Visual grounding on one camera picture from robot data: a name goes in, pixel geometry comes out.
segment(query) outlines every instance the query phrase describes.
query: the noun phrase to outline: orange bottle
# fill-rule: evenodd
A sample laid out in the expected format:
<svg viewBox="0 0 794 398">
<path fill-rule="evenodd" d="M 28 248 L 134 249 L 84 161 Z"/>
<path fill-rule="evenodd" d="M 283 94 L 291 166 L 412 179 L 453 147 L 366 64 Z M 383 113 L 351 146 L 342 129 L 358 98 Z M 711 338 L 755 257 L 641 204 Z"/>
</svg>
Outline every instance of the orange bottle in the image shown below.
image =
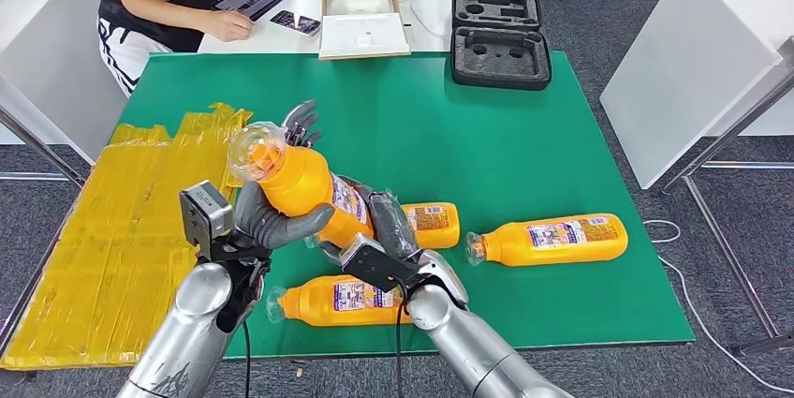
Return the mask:
<svg viewBox="0 0 794 398">
<path fill-rule="evenodd" d="M 614 214 L 506 223 L 488 234 L 466 234 L 466 256 L 472 265 L 483 260 L 511 267 L 609 260 L 627 246 L 628 234 Z"/>
<path fill-rule="evenodd" d="M 404 204 L 408 224 L 414 230 L 419 248 L 437 250 L 458 244 L 461 223 L 458 208 L 452 203 Z"/>
<path fill-rule="evenodd" d="M 331 173 L 323 155 L 285 142 L 285 130 L 272 122 L 247 125 L 228 146 L 229 166 L 256 181 L 270 203 L 282 213 L 304 215 L 320 203 L 334 207 L 331 220 L 317 235 L 348 247 L 356 233 L 372 237 L 372 223 L 363 198 Z"/>
<path fill-rule="evenodd" d="M 312 326 L 393 325 L 402 297 L 397 289 L 383 292 L 349 274 L 320 276 L 306 284 L 277 287 L 266 302 L 271 321 L 296 318 Z M 410 323 L 405 314 L 401 323 Z"/>
</svg>

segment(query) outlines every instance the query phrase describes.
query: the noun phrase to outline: green mat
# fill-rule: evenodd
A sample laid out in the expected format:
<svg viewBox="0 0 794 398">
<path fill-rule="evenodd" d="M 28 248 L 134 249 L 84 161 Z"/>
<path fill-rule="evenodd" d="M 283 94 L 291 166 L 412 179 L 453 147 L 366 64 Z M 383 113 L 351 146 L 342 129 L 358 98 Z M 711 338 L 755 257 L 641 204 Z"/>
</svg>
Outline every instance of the green mat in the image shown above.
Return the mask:
<svg viewBox="0 0 794 398">
<path fill-rule="evenodd" d="M 471 267 L 463 242 L 440 251 L 466 285 L 472 310 L 513 346 L 692 340 L 566 56 L 554 52 L 551 63 L 551 85 L 525 92 L 455 84 L 440 53 L 332 62 L 315 54 L 155 56 L 121 122 L 163 124 L 174 134 L 186 111 L 222 101 L 254 111 L 252 121 L 279 123 L 296 103 L 315 98 L 323 131 L 316 148 L 332 171 L 388 187 L 401 202 L 454 202 L 463 233 L 573 214 L 621 218 L 629 246 L 608 262 Z M 273 255 L 266 292 L 335 273 L 318 251 L 294 243 Z M 395 349 L 393 325 L 273 324 L 264 304 L 248 322 L 254 356 Z M 413 326 L 404 326 L 403 347 L 434 349 Z M 244 353 L 238 333 L 227 355 Z"/>
</svg>

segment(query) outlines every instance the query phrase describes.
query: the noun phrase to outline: open box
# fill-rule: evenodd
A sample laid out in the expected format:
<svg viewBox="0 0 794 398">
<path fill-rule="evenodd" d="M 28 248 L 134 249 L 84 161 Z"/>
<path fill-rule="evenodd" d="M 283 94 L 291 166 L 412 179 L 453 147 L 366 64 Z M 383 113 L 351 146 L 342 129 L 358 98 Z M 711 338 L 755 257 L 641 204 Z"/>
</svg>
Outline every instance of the open box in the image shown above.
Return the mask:
<svg viewBox="0 0 794 398">
<path fill-rule="evenodd" d="M 410 53 L 400 0 L 322 0 L 319 59 Z"/>
</svg>

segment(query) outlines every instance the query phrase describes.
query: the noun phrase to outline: yellow plastic wrap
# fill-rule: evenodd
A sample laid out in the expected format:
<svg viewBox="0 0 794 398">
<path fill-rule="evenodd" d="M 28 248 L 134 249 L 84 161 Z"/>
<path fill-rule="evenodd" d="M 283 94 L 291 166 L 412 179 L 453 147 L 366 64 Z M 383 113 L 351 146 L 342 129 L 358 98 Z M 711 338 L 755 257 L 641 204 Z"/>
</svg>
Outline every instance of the yellow plastic wrap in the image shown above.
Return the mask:
<svg viewBox="0 0 794 398">
<path fill-rule="evenodd" d="M 209 179 L 224 195 L 226 147 L 250 116 L 216 104 L 165 128 L 119 125 L 66 221 L 0 367 L 135 363 L 195 262 L 178 191 Z"/>
</svg>

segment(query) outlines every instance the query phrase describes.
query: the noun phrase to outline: bottle label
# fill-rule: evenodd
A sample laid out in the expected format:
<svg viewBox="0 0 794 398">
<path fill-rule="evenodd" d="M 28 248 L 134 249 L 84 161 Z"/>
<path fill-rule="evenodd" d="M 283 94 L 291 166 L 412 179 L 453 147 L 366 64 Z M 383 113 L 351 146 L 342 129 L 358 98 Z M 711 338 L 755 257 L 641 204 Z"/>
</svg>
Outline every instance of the bottle label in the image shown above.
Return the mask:
<svg viewBox="0 0 794 398">
<path fill-rule="evenodd" d="M 367 224 L 367 205 L 359 192 L 342 178 L 331 174 L 333 192 L 331 204 L 356 217 L 362 225 Z"/>
<path fill-rule="evenodd" d="M 449 213 L 444 206 L 418 206 L 405 212 L 414 231 L 449 227 Z"/>
<path fill-rule="evenodd" d="M 557 248 L 564 244 L 609 241 L 618 231 L 607 217 L 591 217 L 548 225 L 526 227 L 534 248 Z"/>
<path fill-rule="evenodd" d="M 342 281 L 333 285 L 333 310 L 355 311 L 400 304 L 395 291 L 384 292 L 363 281 Z"/>
</svg>

